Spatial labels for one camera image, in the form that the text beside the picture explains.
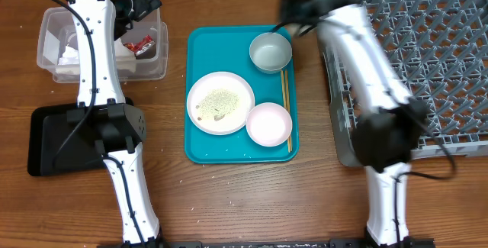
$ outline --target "pink bowl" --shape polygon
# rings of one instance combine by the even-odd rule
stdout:
[[[251,139],[264,147],[282,144],[291,134],[291,116],[282,106],[262,103],[247,116],[246,130]]]

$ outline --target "clear plastic container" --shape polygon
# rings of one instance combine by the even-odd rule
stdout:
[[[144,53],[144,59],[127,60],[116,56],[120,81],[158,80],[166,74],[168,62],[168,28],[161,22],[159,9],[122,36],[122,43],[138,43],[146,35],[156,42],[154,49]],[[79,63],[59,65],[66,46],[77,50],[75,25],[71,13],[65,8],[49,8],[44,13],[37,44],[37,65],[53,74],[58,83],[79,82]]]

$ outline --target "wooden table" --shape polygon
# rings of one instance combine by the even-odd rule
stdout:
[[[183,148],[188,35],[197,27],[274,24],[278,0],[162,0],[169,27],[163,80],[122,85],[148,121],[144,170],[169,240],[283,241],[361,237],[368,219],[363,169],[337,160],[329,96],[314,35],[293,40],[300,151],[288,163],[198,165]],[[57,84],[36,64],[48,0],[0,0],[0,246],[93,247],[118,243],[122,223],[104,170],[34,178],[27,174],[31,113],[74,102],[77,85]],[[488,158],[458,158],[451,182],[409,179],[407,224],[438,247],[486,247]],[[415,161],[442,173],[445,159]]]

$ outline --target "blue tray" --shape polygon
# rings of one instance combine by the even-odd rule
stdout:
[[[258,71],[249,57],[252,40],[273,27],[201,27],[193,31],[188,38],[186,96],[202,76],[224,71],[243,77],[251,85],[256,105],[264,102],[283,105],[280,73],[269,75]],[[290,40],[290,34],[285,29],[280,29],[278,33]],[[191,122],[185,104],[185,152],[188,158],[202,164],[283,162],[292,159],[300,146],[293,60],[285,69],[288,70],[293,121],[291,153],[286,142],[277,147],[256,144],[247,134],[246,127],[224,136],[204,133]]]

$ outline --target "gray plastic crate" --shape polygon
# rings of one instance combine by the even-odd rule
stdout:
[[[393,69],[430,107],[429,129],[457,155],[488,156],[487,0],[358,0]],[[350,141],[360,108],[333,45],[323,48],[339,160],[360,166]],[[441,156],[421,137],[413,158]]]

